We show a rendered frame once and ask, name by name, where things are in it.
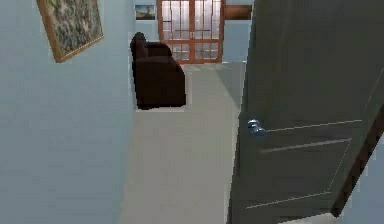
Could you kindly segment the dark brown sofa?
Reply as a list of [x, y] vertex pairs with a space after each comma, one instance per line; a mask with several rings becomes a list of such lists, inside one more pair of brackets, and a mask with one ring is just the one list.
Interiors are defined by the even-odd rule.
[[137, 107], [149, 110], [186, 104], [186, 76], [162, 42], [147, 41], [137, 32], [131, 42], [132, 71]]

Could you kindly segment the silver door knob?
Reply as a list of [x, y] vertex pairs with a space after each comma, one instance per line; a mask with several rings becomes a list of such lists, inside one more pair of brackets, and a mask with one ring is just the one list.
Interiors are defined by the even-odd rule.
[[261, 126], [261, 122], [256, 119], [247, 122], [249, 132], [254, 136], [264, 136], [266, 130]]

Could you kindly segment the small framed landscape picture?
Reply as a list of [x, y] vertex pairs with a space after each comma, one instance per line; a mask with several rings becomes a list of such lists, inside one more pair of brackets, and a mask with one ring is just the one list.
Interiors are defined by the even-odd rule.
[[156, 18], [154, 5], [136, 5], [135, 12], [137, 20], [154, 20]]

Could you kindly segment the dark grey room door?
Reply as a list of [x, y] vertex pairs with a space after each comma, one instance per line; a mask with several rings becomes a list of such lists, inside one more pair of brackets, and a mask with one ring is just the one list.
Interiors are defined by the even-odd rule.
[[330, 212], [383, 105], [384, 0], [255, 0], [228, 224]]

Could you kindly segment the brown framed wall picture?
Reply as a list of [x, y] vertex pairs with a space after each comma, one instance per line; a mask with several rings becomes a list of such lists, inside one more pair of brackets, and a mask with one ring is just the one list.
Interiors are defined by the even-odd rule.
[[252, 6], [226, 5], [224, 12], [226, 20], [250, 20], [252, 16]]

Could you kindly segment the gold framed wall picture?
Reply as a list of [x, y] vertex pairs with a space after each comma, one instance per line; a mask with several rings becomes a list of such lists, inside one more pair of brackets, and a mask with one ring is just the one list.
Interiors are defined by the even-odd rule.
[[98, 0], [36, 0], [53, 58], [63, 63], [104, 38]]

